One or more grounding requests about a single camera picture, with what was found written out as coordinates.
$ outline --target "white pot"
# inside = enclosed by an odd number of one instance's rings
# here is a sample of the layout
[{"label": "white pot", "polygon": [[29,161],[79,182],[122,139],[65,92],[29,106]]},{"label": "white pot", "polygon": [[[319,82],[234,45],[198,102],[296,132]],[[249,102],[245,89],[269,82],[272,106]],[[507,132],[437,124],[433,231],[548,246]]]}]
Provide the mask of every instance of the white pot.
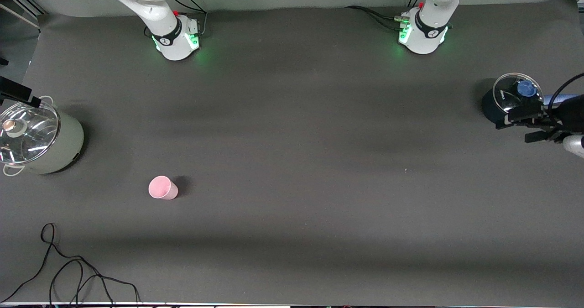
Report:
[{"label": "white pot", "polygon": [[[16,118],[19,113],[23,113],[21,119]],[[4,141],[0,142],[0,146],[4,144],[0,153],[5,175],[14,177],[24,170],[37,174],[56,172],[79,156],[83,128],[75,118],[58,111],[52,105],[52,98],[51,104],[42,102],[38,109],[16,104],[2,116],[2,130],[6,133],[0,136]]]}]

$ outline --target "transparent glass lid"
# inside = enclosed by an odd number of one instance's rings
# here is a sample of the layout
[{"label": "transparent glass lid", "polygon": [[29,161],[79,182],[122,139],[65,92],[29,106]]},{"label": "transparent glass lid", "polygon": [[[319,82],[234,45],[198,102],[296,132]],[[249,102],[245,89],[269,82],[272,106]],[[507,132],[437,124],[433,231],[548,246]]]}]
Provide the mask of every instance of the transparent glass lid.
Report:
[{"label": "transparent glass lid", "polygon": [[493,97],[497,106],[505,113],[517,106],[533,103],[543,104],[543,93],[534,79],[521,73],[508,73],[500,77],[493,86]]},{"label": "transparent glass lid", "polygon": [[47,103],[39,108],[18,103],[0,115],[0,161],[23,164],[42,156],[59,131],[58,114]]}]

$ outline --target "green led light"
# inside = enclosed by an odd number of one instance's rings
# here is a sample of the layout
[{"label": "green led light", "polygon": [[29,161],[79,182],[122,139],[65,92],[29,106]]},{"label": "green led light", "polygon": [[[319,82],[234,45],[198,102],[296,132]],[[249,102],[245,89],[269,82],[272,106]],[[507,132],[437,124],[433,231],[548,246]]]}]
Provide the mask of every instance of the green led light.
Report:
[{"label": "green led light", "polygon": [[442,34],[442,38],[440,39],[440,43],[444,42],[444,38],[446,37],[446,32],[448,32],[448,26],[444,29],[444,34]]},{"label": "green led light", "polygon": [[406,44],[407,40],[409,39],[409,35],[412,33],[412,26],[407,25],[407,27],[404,30],[405,30],[405,34],[400,35],[400,42],[402,42],[403,44]]},{"label": "green led light", "polygon": [[198,38],[195,34],[184,34],[188,45],[193,49],[198,49]]},{"label": "green led light", "polygon": [[156,45],[156,50],[158,50],[160,52],[160,47],[158,46],[158,42],[156,42],[156,39],[154,38],[154,36],[152,36],[152,41],[154,41],[154,44]]}]

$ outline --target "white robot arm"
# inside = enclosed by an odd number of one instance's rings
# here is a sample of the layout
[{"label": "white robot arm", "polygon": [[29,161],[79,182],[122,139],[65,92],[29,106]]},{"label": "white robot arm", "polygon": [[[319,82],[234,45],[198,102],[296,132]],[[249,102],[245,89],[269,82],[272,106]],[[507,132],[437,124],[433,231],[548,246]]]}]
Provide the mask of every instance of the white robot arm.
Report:
[{"label": "white robot arm", "polygon": [[417,54],[434,52],[444,42],[448,21],[459,6],[460,0],[426,0],[419,6],[402,13],[409,19],[400,34],[399,42]]},{"label": "white robot arm", "polygon": [[176,15],[166,0],[118,0],[146,24],[156,48],[169,60],[182,60],[199,47],[198,23]]},{"label": "white robot arm", "polygon": [[584,158],[584,136],[583,135],[571,135],[564,138],[563,149],[570,153],[576,154],[577,156]]}]

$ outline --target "pot handle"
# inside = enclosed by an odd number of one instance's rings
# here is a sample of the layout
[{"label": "pot handle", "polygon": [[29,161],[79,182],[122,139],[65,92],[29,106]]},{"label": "pot handle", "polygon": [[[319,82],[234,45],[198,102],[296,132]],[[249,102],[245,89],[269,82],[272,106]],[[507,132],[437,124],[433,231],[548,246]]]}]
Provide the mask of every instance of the pot handle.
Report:
[{"label": "pot handle", "polygon": [[[18,172],[17,173],[8,173],[8,169],[18,169]],[[11,167],[10,165],[5,164],[4,168],[2,168],[2,172],[7,177],[14,177],[14,176],[19,175],[19,173],[21,173],[24,169],[25,169],[25,165],[23,165],[22,167]]]},{"label": "pot handle", "polygon": [[43,100],[43,99],[45,99],[45,98],[48,98],[48,99],[50,99],[50,100],[51,100],[51,105],[52,105],[52,104],[55,104],[55,101],[52,99],[52,97],[51,97],[51,96],[40,96],[40,97],[39,97],[39,99],[40,99],[40,100]]}]

